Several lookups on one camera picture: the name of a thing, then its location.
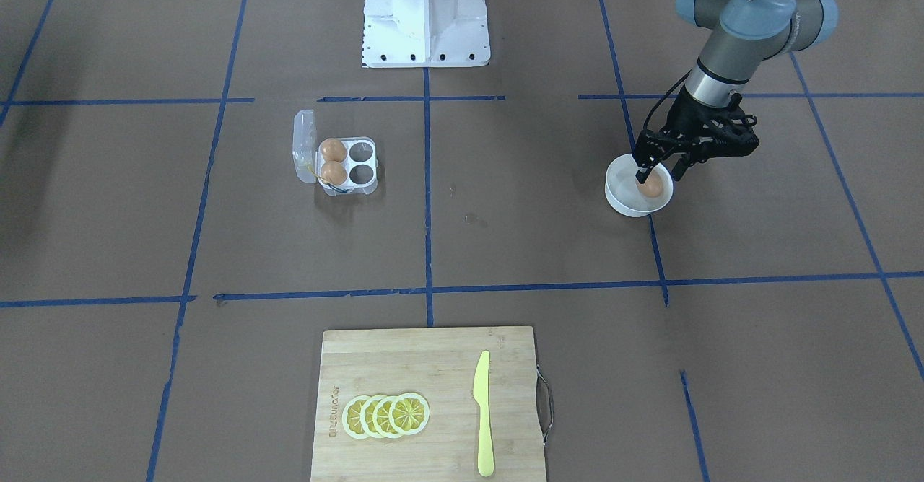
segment knife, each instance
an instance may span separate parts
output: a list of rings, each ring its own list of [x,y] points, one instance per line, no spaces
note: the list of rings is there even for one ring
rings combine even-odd
[[[481,351],[478,366],[475,367],[475,383],[471,387],[475,403],[481,407],[481,420],[478,426],[478,472],[481,476],[494,475],[494,443],[491,440],[491,410],[488,407],[489,361],[491,361],[491,353]]]

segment lemon slice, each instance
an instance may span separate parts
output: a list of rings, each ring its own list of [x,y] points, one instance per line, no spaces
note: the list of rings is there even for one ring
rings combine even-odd
[[[372,410],[373,429],[375,429],[376,432],[379,432],[380,436],[389,439],[397,439],[403,435],[394,429],[392,427],[391,421],[388,420],[388,413],[389,410],[392,409],[392,404],[395,403],[395,399],[395,396],[386,397],[380,400],[380,402],[376,403],[375,409]]]
[[[380,402],[380,400],[387,397],[386,395],[380,393],[369,397],[365,403],[362,404],[359,413],[362,414],[362,420],[359,421],[359,425],[362,426],[362,431],[366,433],[367,436],[372,437],[373,439],[382,439],[382,434],[375,431],[375,406]]]
[[[369,434],[362,430],[362,404],[369,400],[367,395],[358,395],[353,397],[349,403],[344,406],[343,416],[340,422],[344,425],[346,435],[353,439],[369,439]]]
[[[388,412],[388,422],[401,435],[420,433],[430,420],[430,405],[419,393],[402,393],[395,397]]]

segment black cable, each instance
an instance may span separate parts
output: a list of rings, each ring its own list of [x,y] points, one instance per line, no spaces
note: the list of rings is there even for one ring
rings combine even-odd
[[[661,106],[661,103],[663,103],[664,100],[667,100],[667,98],[670,97],[673,91],[676,90],[677,87],[680,87],[680,84],[684,83],[684,80],[686,80],[686,78],[689,75],[690,75],[690,71],[687,71],[687,73],[681,76],[680,79],[677,80],[677,83],[674,84],[670,89],[668,89],[667,92],[664,93],[664,95],[661,97],[661,99],[658,100],[656,104],[654,104],[654,107],[651,108],[651,111],[648,113],[648,116],[645,118],[645,123],[642,125],[641,130],[646,131],[648,129],[648,123],[649,121],[651,121],[651,116],[653,116],[656,110]]]

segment cutting board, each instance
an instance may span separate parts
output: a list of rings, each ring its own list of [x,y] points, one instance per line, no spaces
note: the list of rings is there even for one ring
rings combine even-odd
[[[545,482],[532,327],[324,332],[311,481],[485,480],[476,469],[479,407],[471,394],[483,350],[491,351],[495,469],[489,479]],[[343,406],[353,397],[406,391],[430,404],[422,432],[363,440],[344,432]]]

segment egg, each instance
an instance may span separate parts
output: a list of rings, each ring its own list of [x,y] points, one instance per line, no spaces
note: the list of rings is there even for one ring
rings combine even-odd
[[[347,148],[339,139],[330,137],[321,143],[321,157],[326,161],[341,163],[347,158]]]
[[[659,197],[661,196],[661,193],[664,193],[664,181],[661,180],[660,175],[658,175],[656,172],[652,172],[644,183],[639,183],[638,179],[636,179],[636,186],[641,192],[641,195],[650,197],[652,199]]]
[[[344,169],[344,166],[338,162],[329,161],[321,167],[320,176],[327,183],[340,186],[347,180],[347,169]]]

